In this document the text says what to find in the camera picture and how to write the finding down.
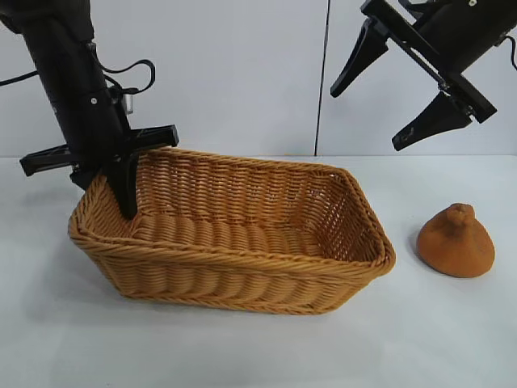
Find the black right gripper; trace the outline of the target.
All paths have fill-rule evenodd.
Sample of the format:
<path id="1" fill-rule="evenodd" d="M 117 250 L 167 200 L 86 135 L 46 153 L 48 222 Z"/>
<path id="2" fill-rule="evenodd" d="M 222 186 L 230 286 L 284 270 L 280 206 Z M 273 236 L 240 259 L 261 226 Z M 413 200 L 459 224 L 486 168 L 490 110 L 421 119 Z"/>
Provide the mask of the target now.
<path id="1" fill-rule="evenodd" d="M 339 97 L 374 61 L 388 51 L 389 37 L 416 62 L 431 65 L 440 92 L 429 105 L 392 138 L 396 151 L 416 142 L 472 123 L 488 120 L 497 109 L 462 73 L 516 27 L 515 1 L 437 1 L 417 5 L 403 2 L 419 17 L 407 22 L 386 1 L 366 1 L 368 17 L 347 63 L 330 87 Z M 468 112 L 453 98 L 460 101 Z"/>

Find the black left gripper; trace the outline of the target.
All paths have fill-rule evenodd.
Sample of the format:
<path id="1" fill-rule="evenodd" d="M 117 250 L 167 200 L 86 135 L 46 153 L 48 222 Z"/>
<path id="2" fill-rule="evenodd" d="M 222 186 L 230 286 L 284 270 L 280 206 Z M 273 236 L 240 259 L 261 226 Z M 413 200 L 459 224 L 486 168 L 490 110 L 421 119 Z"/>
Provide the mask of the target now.
<path id="1" fill-rule="evenodd" d="M 137 215 L 138 155 L 176 146 L 175 126 L 132 129 L 123 102 L 138 90 L 107 85 L 106 70 L 92 43 L 46 44 L 33 47 L 31 56 L 65 144 L 23 157 L 20 164 L 25 175 L 72 166 L 70 180 L 87 190 L 102 172 L 121 215 L 132 220 Z"/>

